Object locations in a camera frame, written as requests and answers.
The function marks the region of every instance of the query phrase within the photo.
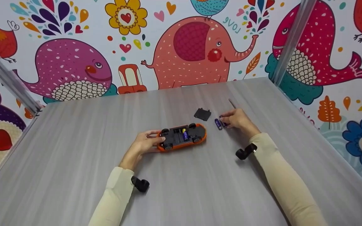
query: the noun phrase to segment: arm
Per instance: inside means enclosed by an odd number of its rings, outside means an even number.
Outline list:
[[[159,130],[150,130],[138,134],[119,166],[112,170],[103,196],[90,219],[89,226],[119,225],[134,189],[131,182],[134,168],[144,153],[154,152],[152,147],[164,141],[164,137],[149,137],[159,132]]]
[[[228,127],[237,127],[247,135],[250,143],[258,150],[255,157],[265,172],[266,180],[277,201],[293,226],[327,225],[310,191],[300,176],[280,154],[276,144],[267,133],[251,122],[242,109],[234,109],[222,114]]]

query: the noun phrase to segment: yellow flower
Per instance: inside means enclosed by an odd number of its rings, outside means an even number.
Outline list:
[[[148,23],[145,18],[148,11],[140,7],[140,0],[114,0],[105,6],[106,13],[111,16],[109,24],[112,28],[119,28],[122,35],[131,32],[134,35],[140,34],[140,28],[146,27]]]

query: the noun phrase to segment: hand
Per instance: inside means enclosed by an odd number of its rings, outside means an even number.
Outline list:
[[[243,109],[233,109],[221,114],[220,120],[224,123],[229,124],[227,128],[237,127],[244,134],[251,137],[261,133],[260,130],[255,126],[255,124],[250,120],[250,118],[245,114]]]
[[[165,137],[151,136],[157,133],[160,133],[160,130],[149,130],[138,133],[134,142],[131,144],[118,166],[122,167],[123,169],[129,169],[133,171],[139,161],[142,159],[142,155],[144,153],[158,152],[158,150],[154,149],[153,147],[158,143],[163,142]]]

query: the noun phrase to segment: blue bird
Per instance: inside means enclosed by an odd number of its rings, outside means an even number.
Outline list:
[[[228,0],[191,0],[191,3],[199,14],[210,19],[226,7]]]

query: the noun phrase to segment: beige sleeve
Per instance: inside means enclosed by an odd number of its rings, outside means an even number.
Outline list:
[[[321,210],[300,176],[280,154],[267,133],[253,136],[255,156],[265,172],[277,201],[293,226],[327,225]]]
[[[118,226],[134,189],[132,170],[115,167],[106,189],[90,219],[89,226]]]

